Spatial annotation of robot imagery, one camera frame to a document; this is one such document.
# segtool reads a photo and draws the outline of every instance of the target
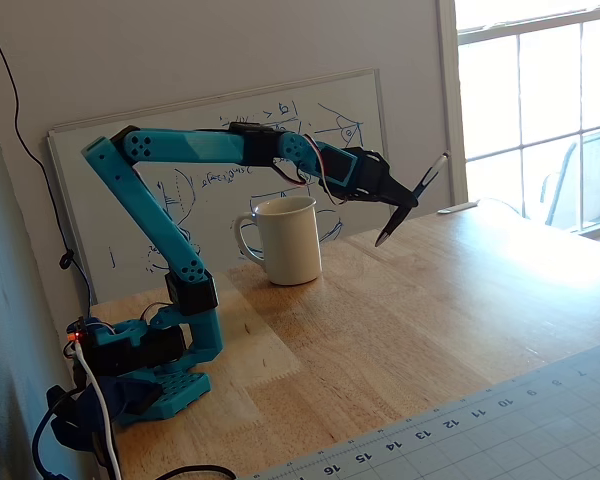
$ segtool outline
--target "whiteboard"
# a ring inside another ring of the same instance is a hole
[[[219,96],[167,107],[67,124],[49,132],[49,146],[80,258],[96,302],[164,285],[167,263],[80,154],[100,136],[127,125],[194,130],[258,122],[309,133],[337,147],[384,152],[377,72],[357,71],[310,81]],[[322,242],[383,226],[387,206],[350,202],[334,206],[310,178],[296,187],[268,168],[233,164],[136,165],[144,182],[189,236],[207,269],[221,272],[248,260],[233,238],[233,220],[260,202],[289,195],[317,200]],[[288,172],[295,175],[295,170]],[[260,249],[255,225],[243,226],[247,243]]]

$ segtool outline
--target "table surface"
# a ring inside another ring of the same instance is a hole
[[[323,276],[215,275],[225,350],[212,391],[121,430],[125,478],[215,463],[255,473],[600,344],[600,244],[497,204],[322,248]],[[137,318],[164,289],[93,308]]]

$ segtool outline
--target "wall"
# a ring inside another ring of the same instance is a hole
[[[46,411],[46,390],[70,386],[42,283],[0,151],[0,479],[33,479],[30,442]],[[47,431],[42,458],[55,473],[86,478],[86,455]]]
[[[47,159],[55,124],[365,67],[380,69],[394,175],[415,185],[446,148],[434,0],[0,0],[22,131]],[[0,142],[58,329],[84,292],[39,171],[12,128],[0,64]],[[449,204],[441,176],[416,214]]]

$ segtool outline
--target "black cable tie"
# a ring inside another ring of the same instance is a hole
[[[75,255],[74,251],[70,248],[67,249],[67,252],[60,259],[60,268],[66,270],[71,266],[71,262],[73,261],[73,256]]]

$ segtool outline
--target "white mug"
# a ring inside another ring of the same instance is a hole
[[[272,283],[299,285],[322,272],[315,205],[311,197],[282,197],[236,218],[233,233],[240,250],[264,268]],[[264,257],[253,253],[244,241],[241,227],[247,220],[258,227]]]

